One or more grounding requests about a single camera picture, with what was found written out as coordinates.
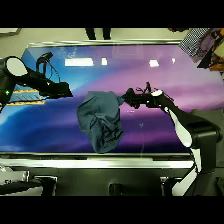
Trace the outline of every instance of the black and white robotic arm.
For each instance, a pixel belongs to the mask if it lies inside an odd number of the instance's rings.
[[[123,97],[136,109],[145,104],[148,108],[160,108],[171,117],[178,138],[190,150],[194,160],[190,172],[172,187],[172,195],[185,195],[193,183],[196,186],[193,194],[203,195],[216,168],[216,144],[222,139],[220,128],[204,118],[180,110],[162,90],[151,92],[149,83],[141,94],[135,94],[130,88]]]
[[[0,59],[0,106],[2,109],[10,101],[16,84],[36,89],[41,96],[48,99],[72,97],[69,84],[61,82],[59,74],[50,63],[52,56],[53,54],[49,52],[39,57],[36,61],[36,71],[28,68],[20,58],[15,56]],[[43,73],[39,72],[40,64],[43,64]],[[47,64],[58,75],[58,83],[46,78]]]

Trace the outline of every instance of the floor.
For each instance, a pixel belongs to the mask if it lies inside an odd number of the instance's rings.
[[[112,28],[111,39],[177,39],[188,31],[171,32],[167,28]],[[102,29],[95,28],[96,38],[102,40]],[[0,58],[21,57],[29,43],[88,40],[84,28],[22,28],[15,36],[0,37]]]

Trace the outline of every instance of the gray garment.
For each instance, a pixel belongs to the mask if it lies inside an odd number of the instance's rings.
[[[192,114],[203,117],[216,124],[224,135],[223,110],[193,110]],[[224,167],[224,137],[216,145],[216,167]]]
[[[95,152],[109,152],[120,142],[123,131],[119,106],[123,102],[114,92],[88,92],[78,107],[80,129],[88,135]]]

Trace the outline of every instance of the metal frame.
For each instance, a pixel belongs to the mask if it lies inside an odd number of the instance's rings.
[[[133,39],[133,40],[86,40],[56,41],[30,43],[27,48],[60,47],[60,46],[99,46],[99,45],[177,45],[179,39]],[[4,159],[12,155],[22,157],[33,156],[83,156],[87,160],[36,160],[36,159]],[[189,157],[188,153],[33,153],[33,152],[0,152],[0,164],[5,166],[51,167],[51,168],[191,168],[193,161],[153,161],[153,157]]]

